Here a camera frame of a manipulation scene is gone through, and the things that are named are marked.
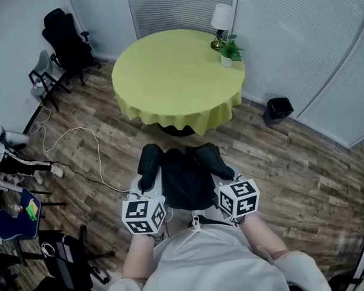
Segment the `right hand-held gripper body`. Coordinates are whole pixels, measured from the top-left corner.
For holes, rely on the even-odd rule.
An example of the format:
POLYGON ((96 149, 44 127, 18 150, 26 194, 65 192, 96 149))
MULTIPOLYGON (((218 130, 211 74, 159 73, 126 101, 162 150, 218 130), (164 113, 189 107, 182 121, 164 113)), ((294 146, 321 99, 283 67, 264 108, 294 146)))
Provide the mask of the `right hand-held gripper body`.
POLYGON ((215 184, 215 206, 227 222, 239 223, 258 209, 260 191, 253 179, 248 179, 236 166, 231 166, 234 178, 221 179, 212 175, 215 184))

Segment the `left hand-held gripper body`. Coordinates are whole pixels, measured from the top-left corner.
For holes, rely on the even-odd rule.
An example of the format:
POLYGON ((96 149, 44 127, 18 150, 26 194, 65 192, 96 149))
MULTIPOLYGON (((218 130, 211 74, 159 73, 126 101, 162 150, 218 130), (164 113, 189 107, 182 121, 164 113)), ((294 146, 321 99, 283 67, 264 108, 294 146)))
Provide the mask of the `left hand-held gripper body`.
POLYGON ((137 175, 131 183, 130 193, 122 204, 122 222, 132 234, 155 235, 167 214, 161 168, 158 168, 152 187, 146 192, 139 187, 142 177, 137 175))

